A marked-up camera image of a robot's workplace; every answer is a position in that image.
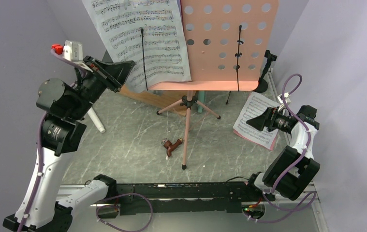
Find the black round-base mic stand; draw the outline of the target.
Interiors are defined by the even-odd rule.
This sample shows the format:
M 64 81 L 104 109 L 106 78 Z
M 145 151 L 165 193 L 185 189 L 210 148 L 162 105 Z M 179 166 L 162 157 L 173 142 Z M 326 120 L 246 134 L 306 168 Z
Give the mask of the black round-base mic stand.
M 264 93 L 264 92 L 267 91 L 268 82 L 266 80 L 264 80 L 264 77 L 268 73 L 269 69 L 271 68 L 272 62 L 275 62 L 277 60 L 278 56 L 272 54 L 270 52 L 270 50 L 267 49 L 265 51 L 264 57 L 266 58 L 266 63 L 265 63 L 264 69 L 261 73 L 261 76 L 259 77 L 258 86 L 254 90 L 254 92 L 257 92 L 257 93 Z

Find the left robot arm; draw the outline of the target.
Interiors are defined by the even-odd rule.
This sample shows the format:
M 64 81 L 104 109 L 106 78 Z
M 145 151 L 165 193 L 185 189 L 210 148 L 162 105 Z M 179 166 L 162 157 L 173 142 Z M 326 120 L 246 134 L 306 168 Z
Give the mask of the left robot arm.
M 113 202 L 116 180 L 100 174 L 84 188 L 58 200 L 62 179 L 86 130 L 82 123 L 105 90 L 118 92 L 135 62 L 103 62 L 86 56 L 85 76 L 77 73 L 71 86 L 61 79 L 44 81 L 36 105 L 45 111 L 38 129 L 37 158 L 24 200 L 19 209 L 3 220 L 13 232 L 66 232 L 79 212 L 98 201 Z

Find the pink music stand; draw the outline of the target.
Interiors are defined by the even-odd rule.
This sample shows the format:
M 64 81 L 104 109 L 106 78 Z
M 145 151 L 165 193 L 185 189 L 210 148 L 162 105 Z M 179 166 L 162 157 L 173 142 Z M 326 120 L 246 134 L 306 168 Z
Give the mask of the pink music stand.
M 259 84 L 260 68 L 276 19 L 277 0 L 183 0 L 191 81 L 161 82 L 153 90 L 186 91 L 185 137 L 190 130 L 194 92 L 252 91 Z

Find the white microphone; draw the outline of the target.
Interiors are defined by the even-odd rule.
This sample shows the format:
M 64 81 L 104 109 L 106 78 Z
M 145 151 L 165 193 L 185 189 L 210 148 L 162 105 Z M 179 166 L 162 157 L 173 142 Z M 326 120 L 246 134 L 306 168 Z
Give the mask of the white microphone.
M 91 121 L 93 122 L 94 126 L 97 128 L 97 130 L 100 133 L 105 133 L 106 129 L 103 125 L 103 123 L 101 122 L 101 120 L 99 119 L 98 115 L 96 114 L 95 110 L 93 109 L 93 107 L 91 107 L 88 112 L 87 112 L 89 118 L 91 119 Z

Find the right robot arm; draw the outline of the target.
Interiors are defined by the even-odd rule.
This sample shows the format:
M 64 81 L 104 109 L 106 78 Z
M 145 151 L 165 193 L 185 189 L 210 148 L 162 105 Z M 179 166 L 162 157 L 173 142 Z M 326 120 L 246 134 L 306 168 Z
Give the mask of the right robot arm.
M 289 200 L 296 200 L 320 169 L 312 154 L 312 142 L 320 128 L 315 120 L 317 109 L 303 105 L 296 116 L 285 116 L 277 107 L 268 107 L 260 116 L 247 120 L 253 128 L 269 132 L 283 131 L 291 142 L 276 157 L 266 172 L 252 174 L 245 195 L 255 201 L 271 189 Z

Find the white sheet music page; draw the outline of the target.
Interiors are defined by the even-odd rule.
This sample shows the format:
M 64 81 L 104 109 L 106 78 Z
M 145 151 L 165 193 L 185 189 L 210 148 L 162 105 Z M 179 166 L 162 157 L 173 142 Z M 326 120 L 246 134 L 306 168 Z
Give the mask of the white sheet music page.
M 176 0 L 84 0 L 113 62 L 134 61 L 126 81 L 140 93 L 161 82 L 191 81 L 180 7 Z
M 278 106 L 277 102 L 262 94 L 252 92 L 233 126 L 234 133 L 245 140 L 273 150 L 278 131 L 269 132 L 263 127 L 264 117 L 262 114 L 268 107 Z

